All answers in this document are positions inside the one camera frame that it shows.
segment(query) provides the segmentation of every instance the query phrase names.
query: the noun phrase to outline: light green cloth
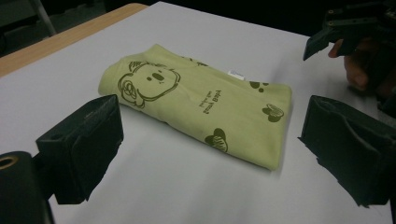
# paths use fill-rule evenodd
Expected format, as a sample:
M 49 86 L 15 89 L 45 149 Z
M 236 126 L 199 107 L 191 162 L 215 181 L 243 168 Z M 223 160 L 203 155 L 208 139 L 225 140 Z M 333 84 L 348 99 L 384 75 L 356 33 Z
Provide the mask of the light green cloth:
M 121 104 L 236 158 L 275 170 L 291 89 L 231 77 L 159 45 L 109 66 L 99 85 Z

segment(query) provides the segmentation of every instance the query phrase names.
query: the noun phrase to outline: finger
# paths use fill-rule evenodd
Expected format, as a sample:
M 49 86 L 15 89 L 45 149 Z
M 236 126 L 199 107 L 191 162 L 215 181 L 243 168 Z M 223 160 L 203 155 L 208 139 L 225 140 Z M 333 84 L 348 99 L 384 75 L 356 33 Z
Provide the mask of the finger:
M 334 43 L 334 45 L 332 46 L 332 49 L 329 51 L 329 54 L 328 54 L 330 58 L 337 58 L 338 57 L 337 52 L 341 48 L 342 44 L 343 44 L 343 40 L 342 39 L 339 39 L 339 40 L 337 40 Z
M 371 37 L 363 38 L 359 45 L 356 47 L 357 50 L 376 52 L 378 51 L 379 43 L 374 41 Z
M 361 63 L 356 61 L 356 58 L 353 56 L 345 56 L 344 66 L 346 69 L 346 79 L 349 84 L 359 91 L 365 91 L 369 79 L 364 69 L 361 67 Z

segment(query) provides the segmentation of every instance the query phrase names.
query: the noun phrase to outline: human hand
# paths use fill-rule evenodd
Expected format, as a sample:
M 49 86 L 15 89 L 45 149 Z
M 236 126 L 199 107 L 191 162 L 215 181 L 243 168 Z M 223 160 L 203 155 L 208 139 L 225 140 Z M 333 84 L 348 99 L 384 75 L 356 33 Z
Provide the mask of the human hand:
M 340 49 L 343 40 L 337 40 L 329 52 L 330 58 L 336 58 L 337 51 Z M 367 66 L 378 51 L 380 44 L 372 38 L 363 39 L 357 46 L 357 50 L 351 55 L 344 57 L 344 67 L 346 69 L 346 79 L 349 84 L 359 91 L 367 91 L 369 78 L 367 76 Z M 396 65 L 389 75 L 374 90 L 375 93 L 383 98 L 392 95 L 392 89 L 396 86 Z

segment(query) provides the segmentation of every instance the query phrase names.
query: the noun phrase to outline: table surface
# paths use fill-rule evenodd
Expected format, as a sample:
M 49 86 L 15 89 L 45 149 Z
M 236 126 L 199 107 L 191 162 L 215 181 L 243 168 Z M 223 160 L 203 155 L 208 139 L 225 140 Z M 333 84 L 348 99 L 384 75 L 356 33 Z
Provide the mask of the table surface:
M 128 5 L 69 34 L 0 59 L 0 154 L 35 155 L 41 134 L 100 96 L 111 64 L 154 44 L 247 80 L 290 85 L 292 110 L 280 167 L 270 172 L 122 105 L 118 155 L 87 202 L 49 199 L 56 223 L 391 223 L 389 204 L 357 206 L 298 139 L 313 94 L 376 116 L 375 98 L 347 87 L 329 49 L 303 61 L 307 36 L 163 2 Z

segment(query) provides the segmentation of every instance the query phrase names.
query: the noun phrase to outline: gray floor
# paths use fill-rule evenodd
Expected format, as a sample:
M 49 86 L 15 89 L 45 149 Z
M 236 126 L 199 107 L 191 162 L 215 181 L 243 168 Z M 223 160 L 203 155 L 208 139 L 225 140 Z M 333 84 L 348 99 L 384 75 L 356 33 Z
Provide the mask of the gray floor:
M 94 19 L 106 13 L 103 0 L 96 0 L 92 5 L 80 5 L 67 9 L 65 13 L 51 15 L 49 18 L 57 33 L 70 29 L 85 21 Z M 25 25 L 4 33 L 1 38 L 0 57 L 18 49 L 23 49 L 49 37 L 49 33 L 41 21 Z

